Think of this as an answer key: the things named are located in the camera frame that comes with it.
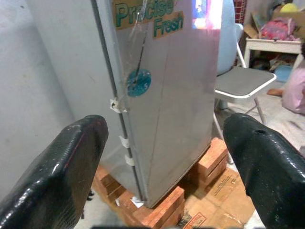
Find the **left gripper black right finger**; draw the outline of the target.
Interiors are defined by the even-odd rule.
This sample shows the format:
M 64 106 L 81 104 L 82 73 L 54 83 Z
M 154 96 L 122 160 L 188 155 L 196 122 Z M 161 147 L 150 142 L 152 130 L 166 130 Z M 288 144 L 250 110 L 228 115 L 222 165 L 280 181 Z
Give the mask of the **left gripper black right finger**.
M 305 229 L 305 158 L 253 117 L 225 119 L 223 137 L 245 193 L 267 229 Z

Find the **round teal sticker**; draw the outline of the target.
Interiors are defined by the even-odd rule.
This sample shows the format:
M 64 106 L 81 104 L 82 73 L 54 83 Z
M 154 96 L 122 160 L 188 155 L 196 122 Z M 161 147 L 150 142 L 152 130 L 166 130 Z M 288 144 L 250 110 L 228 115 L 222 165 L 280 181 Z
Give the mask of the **round teal sticker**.
M 144 94 L 151 85 L 151 73 L 146 69 L 134 70 L 127 79 L 127 95 L 138 97 Z

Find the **silver fridge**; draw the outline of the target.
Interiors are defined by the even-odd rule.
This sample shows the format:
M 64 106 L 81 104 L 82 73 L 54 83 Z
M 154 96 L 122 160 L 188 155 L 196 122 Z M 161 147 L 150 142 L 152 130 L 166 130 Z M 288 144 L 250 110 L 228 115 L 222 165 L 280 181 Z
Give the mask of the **silver fridge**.
M 113 0 L 26 1 L 74 118 L 107 122 L 102 165 L 153 208 L 210 145 L 220 30 L 193 28 L 192 0 L 175 0 L 183 29 L 159 39 L 151 22 L 116 30 Z M 151 85 L 130 97 L 127 79 L 139 69 Z M 115 97 L 129 112 L 110 109 Z

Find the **light blue plastic tub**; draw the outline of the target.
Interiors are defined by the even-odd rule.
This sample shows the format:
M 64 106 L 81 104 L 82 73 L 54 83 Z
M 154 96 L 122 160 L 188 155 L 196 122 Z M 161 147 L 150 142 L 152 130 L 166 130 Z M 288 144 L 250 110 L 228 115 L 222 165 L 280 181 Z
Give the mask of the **light blue plastic tub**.
M 287 82 L 291 72 L 292 72 L 292 66 L 290 65 L 279 65 L 275 68 L 274 74 L 277 76 L 278 82 Z

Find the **colourful rectangular sticker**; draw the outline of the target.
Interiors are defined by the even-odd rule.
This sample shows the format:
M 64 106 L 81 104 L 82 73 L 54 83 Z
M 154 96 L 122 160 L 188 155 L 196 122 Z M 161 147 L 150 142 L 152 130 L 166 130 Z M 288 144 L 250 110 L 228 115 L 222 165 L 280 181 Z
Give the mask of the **colourful rectangular sticker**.
M 192 25 L 194 29 L 220 30 L 223 0 L 192 0 Z

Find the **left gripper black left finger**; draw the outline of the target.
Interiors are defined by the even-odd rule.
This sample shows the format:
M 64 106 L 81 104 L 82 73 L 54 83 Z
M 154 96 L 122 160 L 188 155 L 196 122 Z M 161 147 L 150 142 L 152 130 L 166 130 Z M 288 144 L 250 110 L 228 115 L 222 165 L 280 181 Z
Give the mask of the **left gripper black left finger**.
M 0 229 L 74 229 L 108 135 L 100 115 L 63 128 L 0 201 Z

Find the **person in pink clothes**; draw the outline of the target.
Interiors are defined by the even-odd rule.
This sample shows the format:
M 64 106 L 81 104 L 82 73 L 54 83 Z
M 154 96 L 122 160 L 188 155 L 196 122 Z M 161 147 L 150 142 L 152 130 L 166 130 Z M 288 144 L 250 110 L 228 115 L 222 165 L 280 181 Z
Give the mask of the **person in pink clothes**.
M 282 98 L 282 106 L 305 115 L 305 42 L 301 46 L 303 60 L 292 71 L 284 89 L 270 89 L 267 94 Z

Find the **brown cardboard box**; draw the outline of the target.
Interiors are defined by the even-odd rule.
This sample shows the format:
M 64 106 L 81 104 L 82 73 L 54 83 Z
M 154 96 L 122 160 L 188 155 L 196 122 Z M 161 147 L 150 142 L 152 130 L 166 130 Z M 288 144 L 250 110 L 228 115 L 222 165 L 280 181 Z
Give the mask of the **brown cardboard box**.
M 291 22 L 294 27 L 287 26 L 292 29 L 292 35 L 298 39 L 305 39 L 305 10 L 296 12 L 280 12 L 276 10 L 272 13 L 271 19 L 261 16 L 256 11 L 251 13 L 252 21 L 250 24 L 244 26 L 244 32 L 252 39 L 261 39 L 261 30 L 267 24 L 273 22 Z

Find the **pink patterned bag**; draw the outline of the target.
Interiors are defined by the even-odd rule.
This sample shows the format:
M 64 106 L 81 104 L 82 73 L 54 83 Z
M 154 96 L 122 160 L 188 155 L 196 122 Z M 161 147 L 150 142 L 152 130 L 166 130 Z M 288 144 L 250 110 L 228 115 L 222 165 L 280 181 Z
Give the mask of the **pink patterned bag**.
M 259 39 L 273 41 L 300 41 L 294 36 L 297 24 L 292 18 L 275 18 L 266 23 L 259 31 Z

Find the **Precise Fresh label sticker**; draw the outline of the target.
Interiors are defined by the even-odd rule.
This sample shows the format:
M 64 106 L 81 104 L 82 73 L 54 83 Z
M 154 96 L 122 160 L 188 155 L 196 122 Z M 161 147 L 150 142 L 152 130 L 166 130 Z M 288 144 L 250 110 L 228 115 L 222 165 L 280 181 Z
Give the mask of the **Precise Fresh label sticker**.
M 152 37 L 159 39 L 181 31 L 183 11 L 175 11 L 175 0 L 113 0 L 112 14 L 116 30 L 152 23 Z

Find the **white grey folding chair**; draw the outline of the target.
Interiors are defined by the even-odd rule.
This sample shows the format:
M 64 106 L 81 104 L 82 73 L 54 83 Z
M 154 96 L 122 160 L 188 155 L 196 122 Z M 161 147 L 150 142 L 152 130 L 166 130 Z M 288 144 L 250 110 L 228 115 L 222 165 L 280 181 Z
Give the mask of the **white grey folding chair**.
M 232 68 L 216 77 L 214 110 L 217 110 L 221 101 L 237 103 L 241 100 L 254 100 L 255 106 L 248 112 L 257 109 L 262 123 L 265 124 L 257 97 L 275 80 L 276 75 L 273 73 L 247 68 L 237 43 L 237 54 Z

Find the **red lattice crate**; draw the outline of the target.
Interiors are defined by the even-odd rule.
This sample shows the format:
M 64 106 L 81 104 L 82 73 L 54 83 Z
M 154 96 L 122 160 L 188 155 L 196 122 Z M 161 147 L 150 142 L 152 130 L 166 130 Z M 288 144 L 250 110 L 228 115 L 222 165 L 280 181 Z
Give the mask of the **red lattice crate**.
M 247 0 L 233 0 L 235 10 L 235 22 L 244 23 Z

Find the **flattened brown cardboard sheet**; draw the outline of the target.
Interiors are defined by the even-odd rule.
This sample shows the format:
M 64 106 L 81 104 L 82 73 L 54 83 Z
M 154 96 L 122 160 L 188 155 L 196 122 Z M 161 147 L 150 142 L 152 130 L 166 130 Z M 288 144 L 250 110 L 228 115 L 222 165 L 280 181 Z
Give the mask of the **flattened brown cardboard sheet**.
M 254 212 L 239 173 L 227 168 L 205 189 L 187 184 L 183 229 L 243 229 Z

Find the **white paper scrap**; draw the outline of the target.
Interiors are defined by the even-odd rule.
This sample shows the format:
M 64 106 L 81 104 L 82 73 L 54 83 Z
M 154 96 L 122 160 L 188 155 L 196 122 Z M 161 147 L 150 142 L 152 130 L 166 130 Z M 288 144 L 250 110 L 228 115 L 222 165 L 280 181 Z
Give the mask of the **white paper scrap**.
M 140 208 L 144 205 L 144 201 L 141 201 L 136 196 L 130 198 L 130 201 L 137 207 Z

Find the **white low table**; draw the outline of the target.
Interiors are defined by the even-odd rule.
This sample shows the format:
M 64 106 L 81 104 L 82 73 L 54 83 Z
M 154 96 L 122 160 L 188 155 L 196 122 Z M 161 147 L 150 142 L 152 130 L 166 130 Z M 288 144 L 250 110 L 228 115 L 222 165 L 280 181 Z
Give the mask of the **white low table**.
M 283 41 L 283 40 L 264 40 L 264 39 L 251 39 L 246 38 L 244 62 L 245 66 L 249 67 L 251 51 L 266 51 L 266 52 L 279 52 L 297 54 L 297 59 L 293 65 L 293 70 L 303 61 L 301 54 L 300 41 Z

